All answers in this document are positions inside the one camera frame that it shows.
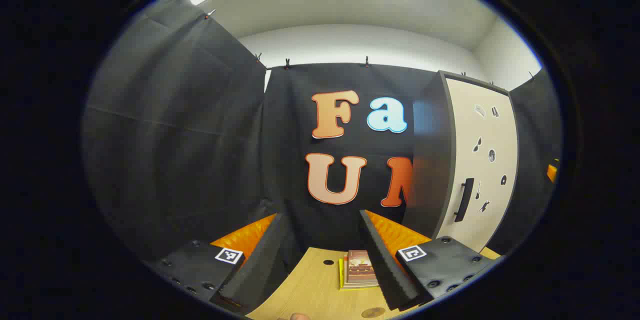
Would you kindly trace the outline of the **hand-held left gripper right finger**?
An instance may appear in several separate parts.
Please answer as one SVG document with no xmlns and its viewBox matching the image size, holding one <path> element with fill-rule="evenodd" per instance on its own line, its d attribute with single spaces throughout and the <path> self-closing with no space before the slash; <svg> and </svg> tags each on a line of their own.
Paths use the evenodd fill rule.
<svg viewBox="0 0 640 320">
<path fill-rule="evenodd" d="M 359 211 L 359 231 L 390 310 L 406 311 L 444 297 L 498 260 L 451 236 L 427 238 L 368 210 Z"/>
</svg>

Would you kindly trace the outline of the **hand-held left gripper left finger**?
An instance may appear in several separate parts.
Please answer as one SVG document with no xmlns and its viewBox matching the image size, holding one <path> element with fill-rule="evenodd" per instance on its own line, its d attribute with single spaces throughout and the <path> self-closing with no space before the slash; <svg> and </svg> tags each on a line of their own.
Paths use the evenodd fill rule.
<svg viewBox="0 0 640 320">
<path fill-rule="evenodd" d="M 144 262 L 172 286 L 208 305 L 247 315 L 289 274 L 288 216 L 237 215 L 171 220 L 144 238 Z"/>
</svg>

